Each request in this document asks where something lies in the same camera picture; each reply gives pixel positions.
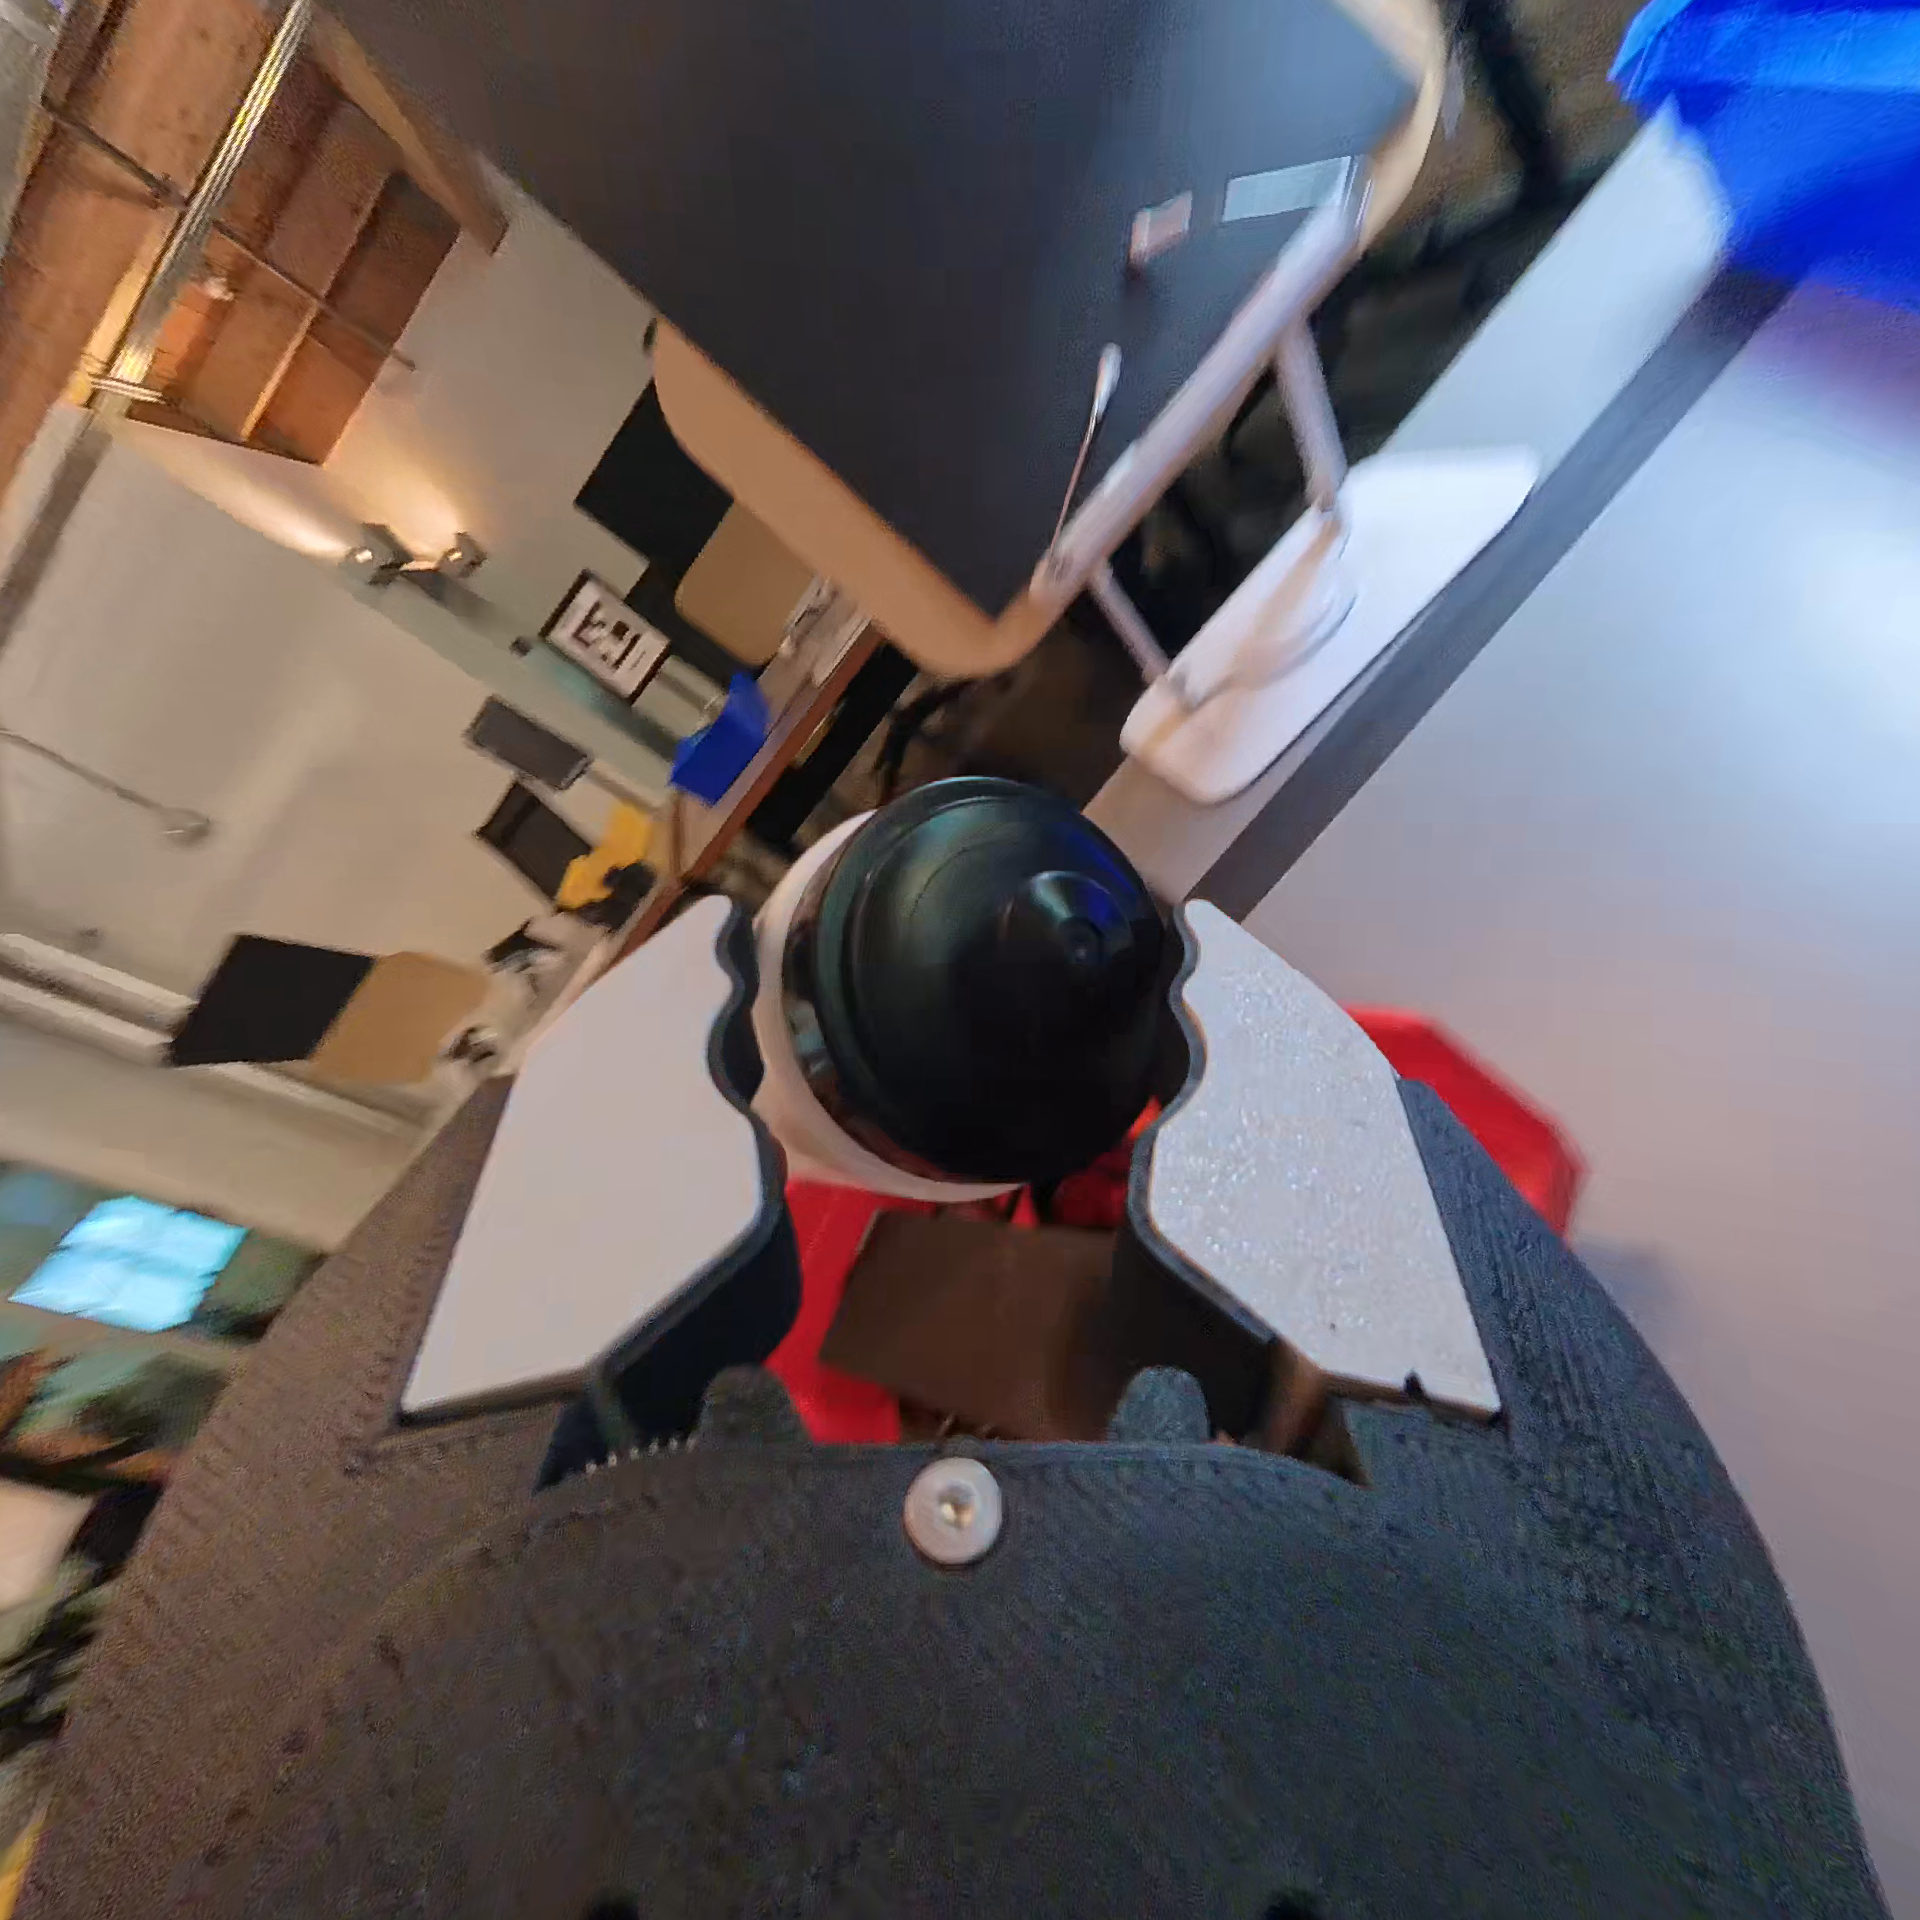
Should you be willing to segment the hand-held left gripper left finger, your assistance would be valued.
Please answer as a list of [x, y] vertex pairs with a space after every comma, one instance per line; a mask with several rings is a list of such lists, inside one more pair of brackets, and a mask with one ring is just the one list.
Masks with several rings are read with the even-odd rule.
[[683, 1453], [802, 1308], [754, 1110], [752, 916], [700, 899], [536, 1040], [399, 1392], [410, 1428], [551, 1406], [548, 1467]]

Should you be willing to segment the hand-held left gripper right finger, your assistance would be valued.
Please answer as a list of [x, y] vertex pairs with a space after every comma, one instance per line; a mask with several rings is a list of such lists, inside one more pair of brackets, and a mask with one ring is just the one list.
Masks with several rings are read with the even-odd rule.
[[1402, 1078], [1211, 902], [1176, 910], [1183, 1078], [1124, 1193], [1124, 1355], [1186, 1373], [1207, 1433], [1307, 1456], [1345, 1406], [1490, 1428], [1498, 1373]]

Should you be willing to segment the red plastic tray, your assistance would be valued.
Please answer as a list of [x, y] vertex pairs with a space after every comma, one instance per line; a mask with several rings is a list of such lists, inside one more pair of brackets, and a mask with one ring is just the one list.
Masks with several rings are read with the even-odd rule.
[[[1565, 1236], [1586, 1168], [1556, 1121], [1440, 1021], [1357, 1003], [1348, 1006], [1348, 1017], [1402, 1078], [1426, 1086], [1443, 1099], [1547, 1228]], [[1055, 1188], [1016, 1188], [983, 1203], [929, 1203], [794, 1175], [784, 1199], [801, 1247], [802, 1296], [799, 1318], [775, 1347], [769, 1366], [794, 1401], [808, 1436], [827, 1444], [893, 1444], [904, 1436], [899, 1393], [872, 1377], [833, 1369], [823, 1358], [849, 1272], [879, 1215], [954, 1212], [1025, 1231], [1116, 1231], [1135, 1144], [1160, 1110], [1160, 1104], [1151, 1102], [1114, 1149]]]

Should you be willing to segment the white bottle black cap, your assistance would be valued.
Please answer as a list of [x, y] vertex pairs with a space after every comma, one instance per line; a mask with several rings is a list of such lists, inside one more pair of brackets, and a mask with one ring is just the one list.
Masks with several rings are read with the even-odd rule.
[[1163, 1086], [1184, 934], [1114, 838], [954, 777], [810, 847], [754, 920], [756, 1116], [808, 1180], [978, 1203], [1079, 1175]]

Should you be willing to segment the blue plastic bin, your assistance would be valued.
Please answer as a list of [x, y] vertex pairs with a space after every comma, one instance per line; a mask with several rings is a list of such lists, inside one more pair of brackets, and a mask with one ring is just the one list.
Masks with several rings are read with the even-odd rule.
[[1712, 166], [1733, 260], [1917, 311], [1917, 5], [1656, 3], [1612, 80]]

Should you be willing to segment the yellow tool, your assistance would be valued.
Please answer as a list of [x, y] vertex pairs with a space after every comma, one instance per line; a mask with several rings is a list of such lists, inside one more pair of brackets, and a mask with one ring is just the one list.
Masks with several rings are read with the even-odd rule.
[[624, 923], [652, 893], [657, 815], [626, 803], [616, 805], [603, 836], [577, 854], [555, 891], [555, 907], [600, 928]]

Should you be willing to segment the dark flat plate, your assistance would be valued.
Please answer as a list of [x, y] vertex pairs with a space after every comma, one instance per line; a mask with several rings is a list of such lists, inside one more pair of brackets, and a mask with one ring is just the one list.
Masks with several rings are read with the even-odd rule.
[[1288, 1448], [1325, 1396], [1281, 1334], [1132, 1230], [1023, 1230], [879, 1214], [821, 1347], [823, 1365], [929, 1417], [1034, 1444], [1108, 1438], [1130, 1384], [1188, 1375], [1205, 1436]]

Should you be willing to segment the black and beige panel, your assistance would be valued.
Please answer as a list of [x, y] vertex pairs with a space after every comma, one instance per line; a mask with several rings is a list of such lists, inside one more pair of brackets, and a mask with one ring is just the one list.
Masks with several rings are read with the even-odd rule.
[[764, 670], [813, 582], [677, 441], [647, 387], [588, 473], [577, 507], [626, 547], [629, 603], [712, 680]]
[[177, 1070], [295, 1064], [329, 1083], [410, 1087], [484, 1008], [487, 969], [239, 934], [168, 1040]]

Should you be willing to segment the dark framed picture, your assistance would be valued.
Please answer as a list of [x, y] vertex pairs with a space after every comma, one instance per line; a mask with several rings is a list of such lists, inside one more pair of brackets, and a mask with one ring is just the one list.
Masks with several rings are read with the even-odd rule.
[[589, 774], [592, 755], [533, 716], [484, 699], [464, 731], [464, 745], [507, 768], [522, 783], [565, 792]]

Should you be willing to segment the small blue bin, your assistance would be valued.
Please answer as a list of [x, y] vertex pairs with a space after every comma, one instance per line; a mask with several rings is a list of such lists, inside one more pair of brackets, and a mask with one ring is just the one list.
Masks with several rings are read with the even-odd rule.
[[668, 787], [715, 807], [747, 773], [770, 726], [772, 716], [754, 675], [733, 675], [720, 707], [675, 749]]

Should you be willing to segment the black white marker sign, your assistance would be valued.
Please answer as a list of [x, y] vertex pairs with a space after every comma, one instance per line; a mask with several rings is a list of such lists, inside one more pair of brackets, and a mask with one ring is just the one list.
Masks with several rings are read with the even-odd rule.
[[589, 569], [563, 593], [539, 639], [626, 707], [640, 699], [669, 659], [669, 637]]

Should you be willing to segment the black panel on white stand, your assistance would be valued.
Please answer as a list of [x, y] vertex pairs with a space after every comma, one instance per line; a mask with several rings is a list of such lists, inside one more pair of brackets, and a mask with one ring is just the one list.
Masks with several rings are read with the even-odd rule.
[[[709, 475], [925, 671], [1082, 597], [1121, 745], [1256, 783], [1495, 541], [1530, 447], [1351, 462], [1312, 313], [1419, 166], [1437, 72], [1320, 3], [335, 5], [657, 309]], [[1116, 553], [1276, 379], [1304, 513], [1178, 655]]]

